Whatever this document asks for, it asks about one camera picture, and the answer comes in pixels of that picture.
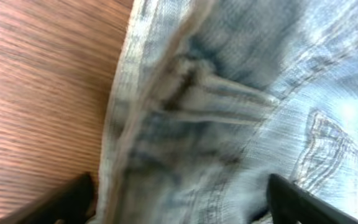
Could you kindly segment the light blue denim shorts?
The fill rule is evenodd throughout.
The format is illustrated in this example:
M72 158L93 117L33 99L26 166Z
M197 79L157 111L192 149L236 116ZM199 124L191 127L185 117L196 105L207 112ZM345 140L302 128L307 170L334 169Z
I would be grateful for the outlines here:
M136 0L93 223L270 223L271 173L358 219L358 0Z

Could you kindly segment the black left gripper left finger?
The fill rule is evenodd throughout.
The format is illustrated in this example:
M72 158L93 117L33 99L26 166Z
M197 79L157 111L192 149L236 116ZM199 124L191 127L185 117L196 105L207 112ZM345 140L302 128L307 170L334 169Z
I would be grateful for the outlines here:
M0 219L0 224L86 223L94 214L95 185L85 172Z

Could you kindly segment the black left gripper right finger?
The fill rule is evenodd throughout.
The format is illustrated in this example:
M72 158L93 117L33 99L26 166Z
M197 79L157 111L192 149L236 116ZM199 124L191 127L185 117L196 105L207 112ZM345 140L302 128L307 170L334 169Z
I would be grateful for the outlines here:
M266 196L274 224L358 224L278 174L269 175Z

